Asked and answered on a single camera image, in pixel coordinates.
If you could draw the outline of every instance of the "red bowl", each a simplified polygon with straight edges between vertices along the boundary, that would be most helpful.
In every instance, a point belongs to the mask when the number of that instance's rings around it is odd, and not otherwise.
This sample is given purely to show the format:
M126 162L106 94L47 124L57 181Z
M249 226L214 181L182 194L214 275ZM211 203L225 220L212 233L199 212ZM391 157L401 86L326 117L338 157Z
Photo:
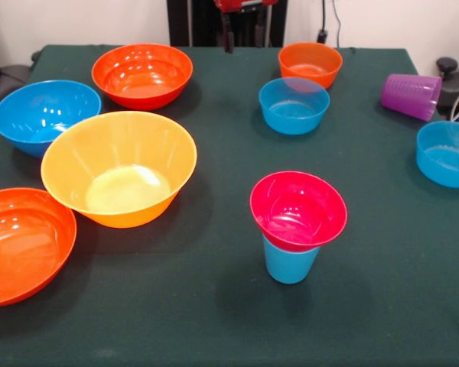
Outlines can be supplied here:
M0 190L0 306L37 293L60 271L77 235L73 212L43 190Z
M250 195L252 215L265 237L285 251L326 245L347 224L342 196L327 181L298 171L262 178Z
M192 61L164 44L129 44L103 54L92 67L93 82L110 99L140 111L176 99L192 75Z

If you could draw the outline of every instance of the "black cable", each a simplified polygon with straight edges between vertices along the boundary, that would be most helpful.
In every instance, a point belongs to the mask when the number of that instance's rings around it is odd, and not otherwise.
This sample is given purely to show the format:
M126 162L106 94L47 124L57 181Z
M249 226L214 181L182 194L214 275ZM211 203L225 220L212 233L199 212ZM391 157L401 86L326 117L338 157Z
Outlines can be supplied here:
M335 0L331 0L331 3L334 6L335 18L337 19L337 22L338 22L337 47L340 47L340 29L342 29L342 22L340 21L340 18L338 18L337 6L335 5Z
M322 8L323 8L323 23L321 25L321 29L324 30L324 26L325 26L325 24L327 22L327 12L325 11L324 0L322 0L321 4L322 4Z

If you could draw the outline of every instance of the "pink bowl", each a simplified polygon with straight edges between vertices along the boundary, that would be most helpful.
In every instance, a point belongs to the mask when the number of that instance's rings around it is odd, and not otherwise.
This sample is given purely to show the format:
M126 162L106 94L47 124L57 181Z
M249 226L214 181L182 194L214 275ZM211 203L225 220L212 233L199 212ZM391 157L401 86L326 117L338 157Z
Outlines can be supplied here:
M297 171L262 178L250 195L252 215L265 237L290 252L326 245L347 224L347 207L325 180Z

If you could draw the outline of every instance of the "blue bowl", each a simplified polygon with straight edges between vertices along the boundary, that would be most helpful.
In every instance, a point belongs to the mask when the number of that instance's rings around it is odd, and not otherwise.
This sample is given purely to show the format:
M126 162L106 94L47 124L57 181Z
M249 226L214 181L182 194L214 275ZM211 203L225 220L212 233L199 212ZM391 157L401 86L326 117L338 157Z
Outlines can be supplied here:
M417 134L416 163L437 184L459 188L459 122L425 125Z
M17 89L0 102L0 135L21 151L42 158L71 125L98 115L95 90L70 80L50 80Z
M267 125L286 135L314 130L330 105L321 85L302 78L281 78L260 90L260 105Z

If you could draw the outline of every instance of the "dark green cloth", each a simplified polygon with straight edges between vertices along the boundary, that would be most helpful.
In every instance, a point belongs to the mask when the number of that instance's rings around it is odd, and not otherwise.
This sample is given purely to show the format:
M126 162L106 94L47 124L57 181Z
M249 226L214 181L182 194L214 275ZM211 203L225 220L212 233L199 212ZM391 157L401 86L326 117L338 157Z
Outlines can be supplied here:
M92 85L107 46L45 47L31 82ZM137 229L82 216L74 253L32 298L0 308L6 365L459 365L459 190L415 165L422 122L379 104L404 50L346 49L315 132L262 120L277 49L184 49L194 75L158 112L194 137L197 169L167 212ZM105 108L115 105L104 99ZM42 187L39 160L0 140L0 188ZM308 278L273 281L249 211L258 179L316 174L349 222Z

